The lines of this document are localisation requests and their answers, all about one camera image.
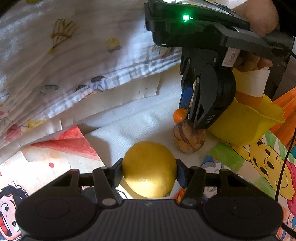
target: small orange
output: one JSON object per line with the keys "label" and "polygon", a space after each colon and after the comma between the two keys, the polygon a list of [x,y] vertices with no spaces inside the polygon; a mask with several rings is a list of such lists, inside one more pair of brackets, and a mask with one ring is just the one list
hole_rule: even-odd
{"label": "small orange", "polygon": [[186,115],[187,115],[187,109],[185,108],[176,109],[173,114],[174,122],[179,123],[184,121],[186,119]]}

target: cartoon drawing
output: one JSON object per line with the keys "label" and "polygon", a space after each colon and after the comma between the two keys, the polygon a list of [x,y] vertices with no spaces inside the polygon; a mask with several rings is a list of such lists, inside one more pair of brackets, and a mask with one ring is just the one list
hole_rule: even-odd
{"label": "cartoon drawing", "polygon": [[121,50],[122,47],[120,45],[120,42],[116,38],[110,38],[105,42],[105,46],[108,49],[109,53],[113,53],[115,50]]}
{"label": "cartoon drawing", "polygon": [[9,93],[7,92],[7,90],[0,91],[0,107],[2,107],[2,105],[4,105],[4,103],[7,101],[8,97],[9,97]]}
{"label": "cartoon drawing", "polygon": [[80,90],[80,89],[82,89],[84,87],[86,87],[86,85],[78,85],[75,91]]}
{"label": "cartoon drawing", "polygon": [[33,129],[34,127],[36,127],[36,126],[38,126],[38,125],[40,125],[40,124],[42,124],[44,122],[45,122],[45,120],[37,120],[37,121],[34,121],[32,119],[29,119],[27,121],[27,125],[26,126],[23,126],[23,127],[25,127],[25,129],[22,131],[22,133],[26,133],[27,131]]}
{"label": "cartoon drawing", "polygon": [[47,90],[58,90],[59,87],[57,85],[44,85],[39,89],[39,94],[46,95]]}
{"label": "cartoon drawing", "polygon": [[22,134],[22,130],[20,128],[20,126],[18,126],[17,124],[13,124],[6,132],[6,137],[5,140],[12,142],[14,140],[16,140],[17,138],[19,138]]}
{"label": "cartoon drawing", "polygon": [[[279,175],[283,166],[283,159],[269,145],[265,144],[263,137],[257,142],[246,147],[231,146],[233,150],[252,163],[257,172],[264,177],[270,186],[276,190]],[[281,181],[280,195],[287,199],[288,207],[293,215],[296,215],[296,167],[294,163],[287,161]]]}
{"label": "cartoon drawing", "polygon": [[160,57],[166,57],[167,55],[171,54],[174,50],[173,47],[160,47],[157,45],[154,45],[151,49],[151,51],[159,50],[159,56]]}
{"label": "cartoon drawing", "polygon": [[19,241],[22,233],[15,221],[15,210],[20,202],[28,197],[26,190],[19,185],[8,185],[0,191],[0,233],[5,240]]}
{"label": "cartoon drawing", "polygon": [[[205,169],[208,173],[219,173],[221,169],[231,170],[229,167],[225,166],[223,163],[219,162],[215,158],[208,156],[201,168]],[[206,201],[212,196],[217,194],[217,187],[205,187],[203,200]]]}
{"label": "cartoon drawing", "polygon": [[106,78],[103,75],[99,75],[91,79],[93,85],[93,89],[95,93],[106,91],[109,87],[106,81]]}
{"label": "cartoon drawing", "polygon": [[72,21],[67,24],[65,24],[65,21],[66,19],[60,18],[54,24],[54,29],[52,31],[52,48],[50,52],[53,52],[56,46],[71,38],[78,29],[78,26]]}

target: white label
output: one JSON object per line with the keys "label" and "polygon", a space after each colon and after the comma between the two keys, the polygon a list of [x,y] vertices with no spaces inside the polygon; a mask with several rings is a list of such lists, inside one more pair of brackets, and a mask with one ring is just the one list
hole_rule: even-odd
{"label": "white label", "polygon": [[228,48],[224,60],[222,62],[222,66],[225,67],[233,67],[237,57],[239,56],[240,50],[234,48]]}

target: hand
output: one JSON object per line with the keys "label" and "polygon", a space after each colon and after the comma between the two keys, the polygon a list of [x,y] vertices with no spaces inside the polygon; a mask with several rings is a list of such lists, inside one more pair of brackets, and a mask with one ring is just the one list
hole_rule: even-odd
{"label": "hand", "polygon": [[[271,33],[279,26],[279,15],[272,0],[247,0],[233,9],[250,22],[250,29],[260,36]],[[253,53],[242,52],[243,62],[235,68],[241,72],[272,67],[272,61]]]}

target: yellow plastic bowl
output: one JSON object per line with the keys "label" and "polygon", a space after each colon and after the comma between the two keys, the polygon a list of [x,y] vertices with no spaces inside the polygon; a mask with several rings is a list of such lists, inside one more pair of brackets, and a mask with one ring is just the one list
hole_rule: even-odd
{"label": "yellow plastic bowl", "polygon": [[284,123],[284,110],[263,95],[258,111],[233,100],[209,131],[233,145],[249,145],[259,140],[271,127]]}

